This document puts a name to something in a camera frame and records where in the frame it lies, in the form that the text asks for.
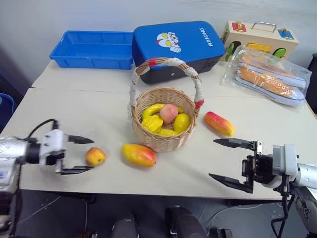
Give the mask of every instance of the shoe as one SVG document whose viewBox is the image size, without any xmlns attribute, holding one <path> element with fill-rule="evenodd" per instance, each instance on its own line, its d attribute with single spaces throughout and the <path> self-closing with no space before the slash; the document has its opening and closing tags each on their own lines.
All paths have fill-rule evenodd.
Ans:
<svg viewBox="0 0 317 238">
<path fill-rule="evenodd" d="M 274 73 L 278 78 L 280 78 L 285 84 L 300 88 L 306 88 L 306 81 L 300 77 L 296 77 L 290 72 L 278 67 L 274 64 L 263 63 L 258 60 L 251 59 L 249 55 L 244 55 L 242 57 L 242 62 L 238 66 L 246 66 L 257 72 L 257 73 Z"/>
<path fill-rule="evenodd" d="M 299 89 L 287 86 L 272 73 L 259 74 L 243 65 L 236 71 L 235 80 L 278 103 L 298 106 L 305 102 L 305 96 Z"/>
</svg>

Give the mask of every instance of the basket handle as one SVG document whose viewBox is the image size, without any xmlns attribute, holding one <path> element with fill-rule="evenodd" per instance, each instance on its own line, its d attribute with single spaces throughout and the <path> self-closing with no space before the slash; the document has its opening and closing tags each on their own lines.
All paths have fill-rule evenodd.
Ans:
<svg viewBox="0 0 317 238">
<path fill-rule="evenodd" d="M 198 113 L 200 107 L 204 104 L 204 97 L 202 95 L 202 82 L 198 77 L 198 73 L 190 66 L 188 66 L 184 61 L 178 58 L 152 58 L 146 60 L 139 67 L 135 69 L 132 75 L 132 82 L 130 87 L 130 103 L 128 105 L 129 115 L 131 115 L 131 107 L 135 107 L 137 104 L 137 96 L 136 96 L 136 86 L 140 79 L 140 75 L 148 72 L 154 66 L 175 66 L 184 71 L 187 76 L 191 76 L 192 80 L 195 83 L 196 94 L 194 98 L 195 102 L 195 111 Z"/>
</svg>

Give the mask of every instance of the robotic arm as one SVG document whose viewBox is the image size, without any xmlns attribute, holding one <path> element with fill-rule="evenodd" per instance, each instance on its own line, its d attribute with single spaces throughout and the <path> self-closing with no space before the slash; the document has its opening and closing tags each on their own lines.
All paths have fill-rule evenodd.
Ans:
<svg viewBox="0 0 317 238">
<path fill-rule="evenodd" d="M 31 136 L 39 127 L 48 122 L 53 122 L 52 130 L 44 135 L 43 142 L 40 144 Z M 0 136 L 0 232 L 10 229 L 10 204 L 18 189 L 21 165 L 26 163 L 40 166 L 55 165 L 55 173 L 61 175 L 79 174 L 93 168 L 89 166 L 64 168 L 63 158 L 68 142 L 89 144 L 93 141 L 81 136 L 66 135 L 58 128 L 58 122 L 50 119 L 38 125 L 24 139 Z"/>
<path fill-rule="evenodd" d="M 254 181 L 279 192 L 283 199 L 284 217 L 272 220 L 271 226 L 276 237 L 281 237 L 288 210 L 296 195 L 297 210 L 310 233 L 317 234 L 317 166 L 313 164 L 298 164 L 295 145 L 273 146 L 272 155 L 262 154 L 261 141 L 246 141 L 241 139 L 217 139 L 214 142 L 231 148 L 245 148 L 254 151 L 242 162 L 244 183 L 239 180 L 209 174 L 225 186 L 253 193 Z M 292 198 L 287 205 L 287 198 Z M 282 222 L 279 234 L 275 231 L 274 223 Z"/>
</svg>

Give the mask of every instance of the cartoon sticker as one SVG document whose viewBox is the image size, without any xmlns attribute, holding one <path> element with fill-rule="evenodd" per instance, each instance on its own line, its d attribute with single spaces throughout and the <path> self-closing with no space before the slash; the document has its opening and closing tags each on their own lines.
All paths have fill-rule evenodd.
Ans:
<svg viewBox="0 0 317 238">
<path fill-rule="evenodd" d="M 157 43 L 162 47 L 169 47 L 169 49 L 175 53 L 182 51 L 178 45 L 178 37 L 173 32 L 160 33 L 157 37 Z"/>
</svg>

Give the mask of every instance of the wicker basket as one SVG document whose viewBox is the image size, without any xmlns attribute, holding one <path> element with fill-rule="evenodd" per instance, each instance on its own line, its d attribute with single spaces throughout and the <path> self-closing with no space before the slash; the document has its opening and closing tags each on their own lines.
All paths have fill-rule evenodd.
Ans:
<svg viewBox="0 0 317 238">
<path fill-rule="evenodd" d="M 140 75 L 148 72 L 150 68 L 155 65 L 176 66 L 182 69 L 185 74 L 191 76 L 196 88 L 195 103 L 182 91 L 174 88 L 154 88 L 136 98 L 136 86 L 140 79 Z M 180 106 L 191 119 L 191 124 L 188 129 L 173 136 L 163 136 L 146 130 L 141 125 L 142 113 L 147 107 L 157 103 L 172 103 L 176 106 Z M 153 150 L 172 151 L 185 145 L 196 127 L 198 112 L 203 103 L 204 99 L 201 91 L 201 81 L 198 74 L 185 62 L 177 58 L 155 58 L 145 61 L 135 69 L 130 88 L 130 104 L 128 110 L 131 112 L 132 128 L 137 138 L 141 143 Z"/>
</svg>

